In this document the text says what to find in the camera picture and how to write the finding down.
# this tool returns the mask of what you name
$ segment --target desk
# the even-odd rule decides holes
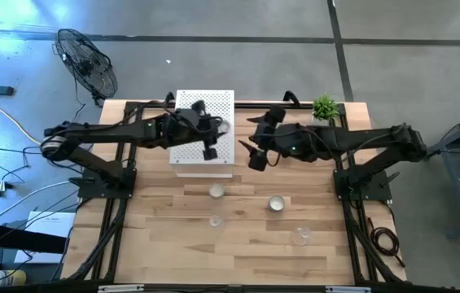
[[[107,100],[100,124],[121,120],[125,102]],[[345,106],[351,130],[370,129],[365,103]],[[237,109],[237,139],[247,141],[256,125],[246,119],[265,111]],[[144,116],[161,112],[147,109]],[[284,121],[307,123],[309,118],[310,110],[287,110]],[[114,160],[116,145],[95,145],[93,152]],[[375,154],[376,150],[359,151],[357,163]],[[115,282],[353,284],[343,209],[335,198],[331,176],[335,163],[281,159],[277,167],[260,173],[247,167],[247,159],[245,148],[237,143],[233,178],[177,178],[169,165],[169,151],[138,149],[136,190],[126,212]],[[208,195],[215,181],[226,187],[223,199]],[[283,212],[268,211],[271,195],[285,199]],[[394,230],[385,206],[377,202],[365,205],[375,226]],[[74,273],[96,244],[104,206],[104,199],[92,199],[78,211],[62,278]],[[209,225],[213,215],[225,219],[223,226]],[[306,246],[291,244],[290,233],[298,227],[311,229]],[[367,276],[365,253],[361,248],[358,251]],[[103,269],[109,256],[107,247]],[[405,279],[394,257],[383,256],[383,260],[396,276]]]

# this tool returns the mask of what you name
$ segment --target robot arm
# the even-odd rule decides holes
[[[399,161],[420,161],[427,153],[419,132],[405,124],[387,129],[359,131],[330,126],[304,126],[298,123],[277,127],[283,122],[285,115],[286,112],[281,107],[272,106],[262,117],[249,119],[257,123],[256,131],[249,139],[258,146],[255,148],[240,142],[250,152],[249,168],[264,171],[268,163],[268,151],[277,152],[284,158],[314,162],[317,159],[338,160],[347,151],[386,147],[386,151],[361,166],[365,175],[372,175]]]
[[[191,142],[204,142],[204,159],[217,158],[211,146],[225,133],[219,132],[221,117],[205,112],[203,101],[194,103],[191,109],[168,111],[160,116],[123,125],[88,125],[64,122],[45,130],[46,139],[40,148],[51,161],[70,160],[98,173],[107,183],[123,181],[123,167],[118,161],[105,161],[79,147],[82,143],[135,143],[138,147],[154,148],[180,146]]]

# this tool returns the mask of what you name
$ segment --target black fan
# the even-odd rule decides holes
[[[117,80],[110,58],[101,53],[87,37],[75,29],[60,29],[55,45],[67,69],[92,93],[96,105],[100,106],[100,99],[114,96]]]

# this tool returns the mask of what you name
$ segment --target concrete floor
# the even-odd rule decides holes
[[[460,1],[335,0],[342,37],[460,40]],[[325,0],[0,0],[0,30],[148,36],[333,37]],[[15,87],[0,107],[36,138],[70,120],[78,104],[72,76],[52,52],[53,42],[0,40],[0,85]],[[109,55],[119,82],[115,98],[164,98],[177,89],[234,89],[238,99],[280,99],[293,90],[311,100],[327,92],[344,101],[332,44],[95,42]],[[436,142],[460,121],[460,46],[344,46],[354,101],[367,102],[375,127],[407,122]],[[96,122],[87,102],[79,121]],[[32,146],[0,114],[0,147]],[[439,158],[398,164],[391,183],[396,227],[411,282],[460,286],[460,239],[445,233],[459,225],[457,200]],[[20,154],[0,151],[13,169]],[[27,183],[0,198],[0,211],[41,186],[74,176],[38,155],[18,172]],[[57,187],[0,218],[25,219],[74,190]],[[75,199],[62,203],[63,207]]]

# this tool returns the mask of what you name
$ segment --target perforated panel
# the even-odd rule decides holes
[[[228,133],[220,137],[213,146],[218,158],[205,161],[202,142],[193,142],[175,146],[170,150],[171,164],[233,164],[234,163],[234,91],[233,90],[178,90],[176,108],[190,108],[199,100],[204,100],[206,112],[211,116],[220,116],[229,122]]]

